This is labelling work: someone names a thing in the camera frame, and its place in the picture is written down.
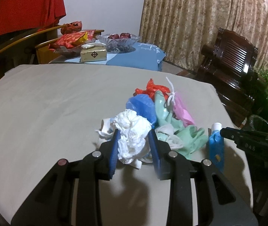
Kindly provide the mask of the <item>blue small bottle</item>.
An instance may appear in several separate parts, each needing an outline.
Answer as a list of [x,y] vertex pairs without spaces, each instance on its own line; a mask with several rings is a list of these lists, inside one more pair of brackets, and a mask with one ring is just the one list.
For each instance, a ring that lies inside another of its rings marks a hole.
[[221,136],[220,131],[222,124],[215,122],[211,126],[211,135],[209,136],[209,159],[218,168],[220,172],[224,171],[224,138]]

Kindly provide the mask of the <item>green rubber glove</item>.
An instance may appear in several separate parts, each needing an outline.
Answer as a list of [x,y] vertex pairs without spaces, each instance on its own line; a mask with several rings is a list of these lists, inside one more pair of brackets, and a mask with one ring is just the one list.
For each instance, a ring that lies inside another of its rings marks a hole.
[[167,105],[167,100],[161,91],[156,91],[154,104],[158,123],[155,129],[157,138],[167,142],[171,150],[189,159],[194,152],[200,150],[208,142],[204,128],[198,128],[196,125],[185,127],[183,122],[176,118],[172,107]]

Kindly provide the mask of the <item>pink drawstring pouch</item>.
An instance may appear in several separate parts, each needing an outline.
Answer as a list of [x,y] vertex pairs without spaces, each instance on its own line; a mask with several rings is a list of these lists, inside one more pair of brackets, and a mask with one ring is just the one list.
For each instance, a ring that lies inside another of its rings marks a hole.
[[171,87],[171,93],[167,99],[167,105],[172,107],[173,113],[178,120],[183,122],[183,125],[187,127],[188,125],[195,125],[195,122],[186,109],[180,95],[175,91],[173,83],[166,76],[167,82]]

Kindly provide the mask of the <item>red plastic bag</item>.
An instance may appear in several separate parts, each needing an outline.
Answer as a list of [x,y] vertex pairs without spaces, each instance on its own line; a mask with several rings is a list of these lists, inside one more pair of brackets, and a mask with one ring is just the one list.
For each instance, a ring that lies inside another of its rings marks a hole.
[[163,85],[157,85],[154,83],[153,79],[150,79],[146,85],[145,90],[142,90],[140,88],[135,89],[134,96],[139,94],[146,94],[154,101],[156,91],[161,91],[165,100],[168,99],[169,94],[171,93],[168,87]]

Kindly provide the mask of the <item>white tissue ball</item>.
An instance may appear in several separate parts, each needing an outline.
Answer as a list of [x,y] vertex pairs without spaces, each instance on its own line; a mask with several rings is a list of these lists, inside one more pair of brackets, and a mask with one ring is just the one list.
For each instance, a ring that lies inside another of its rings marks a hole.
[[147,142],[151,129],[152,125],[146,118],[137,115],[134,110],[126,109],[113,118],[102,120],[101,128],[96,130],[99,135],[97,148],[105,141],[111,140],[114,131],[118,130],[118,160],[125,165],[141,169],[143,163],[152,163]]

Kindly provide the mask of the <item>blue plastic bag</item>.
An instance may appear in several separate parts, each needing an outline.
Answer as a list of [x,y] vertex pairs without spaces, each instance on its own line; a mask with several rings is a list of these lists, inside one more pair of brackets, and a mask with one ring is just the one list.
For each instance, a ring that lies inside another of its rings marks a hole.
[[129,98],[126,109],[133,110],[137,115],[146,118],[153,127],[157,123],[154,101],[147,94],[138,94]]

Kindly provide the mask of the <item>black trash bin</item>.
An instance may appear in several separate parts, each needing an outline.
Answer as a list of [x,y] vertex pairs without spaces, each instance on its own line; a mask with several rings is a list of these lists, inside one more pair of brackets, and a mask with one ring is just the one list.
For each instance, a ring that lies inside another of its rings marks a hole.
[[258,115],[251,115],[247,121],[246,129],[268,133],[268,122]]

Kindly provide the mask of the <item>beige table cover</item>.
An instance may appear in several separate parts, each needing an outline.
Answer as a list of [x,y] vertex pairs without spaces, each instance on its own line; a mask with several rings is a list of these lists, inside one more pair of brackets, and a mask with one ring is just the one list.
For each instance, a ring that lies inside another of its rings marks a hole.
[[[215,122],[234,127],[215,88],[169,73],[90,65],[21,65],[0,80],[0,214],[11,219],[34,187],[61,158],[83,159],[95,149],[95,130],[125,110],[136,88],[173,83],[198,128]],[[253,207],[246,155],[225,140],[224,174]],[[166,225],[170,181],[152,165],[137,170],[118,163],[111,181],[100,182],[103,225]]]

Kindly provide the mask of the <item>blue tablecloth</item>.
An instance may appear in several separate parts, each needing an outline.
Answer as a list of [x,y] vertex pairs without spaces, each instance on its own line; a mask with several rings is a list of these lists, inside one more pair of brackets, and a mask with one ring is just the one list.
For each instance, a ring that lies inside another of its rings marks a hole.
[[135,43],[133,50],[127,53],[108,53],[107,60],[88,62],[88,64],[111,65],[161,71],[161,62],[166,53],[158,46],[147,43]]

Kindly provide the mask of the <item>patterned beige curtain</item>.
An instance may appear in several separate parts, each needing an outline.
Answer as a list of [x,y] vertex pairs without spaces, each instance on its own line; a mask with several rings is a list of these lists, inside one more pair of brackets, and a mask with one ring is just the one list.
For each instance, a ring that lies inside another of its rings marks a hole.
[[268,70],[268,0],[145,0],[140,36],[167,60],[189,70],[201,64],[201,48],[218,29],[234,31],[258,48],[257,70]]

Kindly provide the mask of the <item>glass fruit bowl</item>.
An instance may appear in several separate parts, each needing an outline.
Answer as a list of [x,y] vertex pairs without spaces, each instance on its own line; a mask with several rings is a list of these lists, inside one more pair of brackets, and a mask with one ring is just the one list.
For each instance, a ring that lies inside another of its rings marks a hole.
[[96,39],[106,45],[109,53],[127,53],[134,50],[134,44],[141,37],[130,33],[97,35]]

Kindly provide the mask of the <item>cream tissue box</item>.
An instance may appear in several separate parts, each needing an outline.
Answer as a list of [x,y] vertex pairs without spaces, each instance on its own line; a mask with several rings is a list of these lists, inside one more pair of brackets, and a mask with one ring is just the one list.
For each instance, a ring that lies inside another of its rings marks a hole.
[[102,44],[87,44],[80,52],[80,62],[97,62],[107,59],[106,46]]

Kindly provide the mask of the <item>red snack packages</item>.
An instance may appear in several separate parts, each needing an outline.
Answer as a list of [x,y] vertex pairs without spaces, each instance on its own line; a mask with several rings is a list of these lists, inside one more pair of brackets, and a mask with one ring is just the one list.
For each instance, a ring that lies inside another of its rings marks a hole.
[[88,41],[91,41],[94,38],[95,30],[85,30],[80,32],[75,32],[71,34],[62,35],[54,43],[50,43],[48,49],[56,50],[61,47],[64,47],[68,50],[82,45]]

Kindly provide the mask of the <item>red basket on cabinet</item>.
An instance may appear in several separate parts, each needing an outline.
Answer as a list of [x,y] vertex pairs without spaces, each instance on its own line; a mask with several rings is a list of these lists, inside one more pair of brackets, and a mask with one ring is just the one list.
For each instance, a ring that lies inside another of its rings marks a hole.
[[74,21],[68,24],[63,24],[60,30],[60,33],[62,35],[72,34],[72,33],[80,32],[81,30],[82,30],[82,22]]

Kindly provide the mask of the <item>red cloth cover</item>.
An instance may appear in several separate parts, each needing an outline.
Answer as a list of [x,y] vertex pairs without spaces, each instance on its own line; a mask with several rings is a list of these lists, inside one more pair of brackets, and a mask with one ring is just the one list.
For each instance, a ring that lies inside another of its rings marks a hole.
[[53,26],[64,16],[64,0],[0,0],[0,36]]

